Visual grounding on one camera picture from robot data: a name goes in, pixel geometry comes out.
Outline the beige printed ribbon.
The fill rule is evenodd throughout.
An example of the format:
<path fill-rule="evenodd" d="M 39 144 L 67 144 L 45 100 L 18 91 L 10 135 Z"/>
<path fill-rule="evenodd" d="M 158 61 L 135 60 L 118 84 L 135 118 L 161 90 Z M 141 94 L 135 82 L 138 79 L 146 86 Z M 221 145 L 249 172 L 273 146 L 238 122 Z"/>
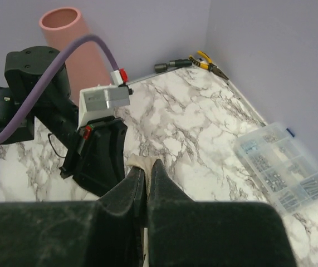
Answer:
<path fill-rule="evenodd" d="M 126 161 L 127 166 L 138 167 L 144 171 L 147 200 L 150 196 L 153 166 L 158 159 L 159 157 L 131 154 Z"/>

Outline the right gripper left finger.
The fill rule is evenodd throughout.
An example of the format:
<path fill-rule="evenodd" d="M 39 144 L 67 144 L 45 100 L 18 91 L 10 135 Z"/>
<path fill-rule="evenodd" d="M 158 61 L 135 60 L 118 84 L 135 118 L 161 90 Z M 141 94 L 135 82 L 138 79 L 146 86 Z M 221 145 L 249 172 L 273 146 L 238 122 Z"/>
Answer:
<path fill-rule="evenodd" d="M 0 203 L 0 266 L 142 266 L 145 174 L 96 201 Z"/>

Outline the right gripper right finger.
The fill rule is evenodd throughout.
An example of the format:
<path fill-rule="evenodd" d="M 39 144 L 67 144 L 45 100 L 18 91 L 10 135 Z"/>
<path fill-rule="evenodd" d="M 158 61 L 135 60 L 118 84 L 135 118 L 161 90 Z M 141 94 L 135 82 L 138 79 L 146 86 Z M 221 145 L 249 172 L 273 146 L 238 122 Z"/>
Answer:
<path fill-rule="evenodd" d="M 150 266 L 296 266 L 271 205 L 194 201 L 160 160 L 152 168 L 148 242 Z"/>

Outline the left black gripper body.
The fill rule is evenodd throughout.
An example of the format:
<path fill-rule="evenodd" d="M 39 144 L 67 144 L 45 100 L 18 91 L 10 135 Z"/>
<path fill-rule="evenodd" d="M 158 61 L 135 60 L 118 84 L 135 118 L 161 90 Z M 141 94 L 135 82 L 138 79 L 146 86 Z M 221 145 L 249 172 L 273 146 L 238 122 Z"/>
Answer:
<path fill-rule="evenodd" d="M 121 118 L 109 116 L 80 127 L 68 148 L 60 176 L 103 196 L 125 177 L 124 143 L 128 130 Z"/>

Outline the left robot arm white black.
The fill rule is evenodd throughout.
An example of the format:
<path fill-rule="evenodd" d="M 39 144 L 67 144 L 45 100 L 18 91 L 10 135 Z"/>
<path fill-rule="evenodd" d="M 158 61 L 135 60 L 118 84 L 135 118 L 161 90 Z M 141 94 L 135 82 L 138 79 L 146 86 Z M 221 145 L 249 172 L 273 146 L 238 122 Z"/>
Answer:
<path fill-rule="evenodd" d="M 0 133 L 5 129 L 35 84 L 58 55 L 47 46 L 10 52 L 0 87 Z M 103 196 L 125 176 L 123 149 L 127 126 L 114 109 L 130 103 L 132 90 L 123 81 L 95 86 L 80 93 L 79 104 L 70 99 L 66 66 L 61 66 L 7 144 L 33 140 L 35 120 L 67 148 L 62 178 L 72 177 L 83 189 Z"/>

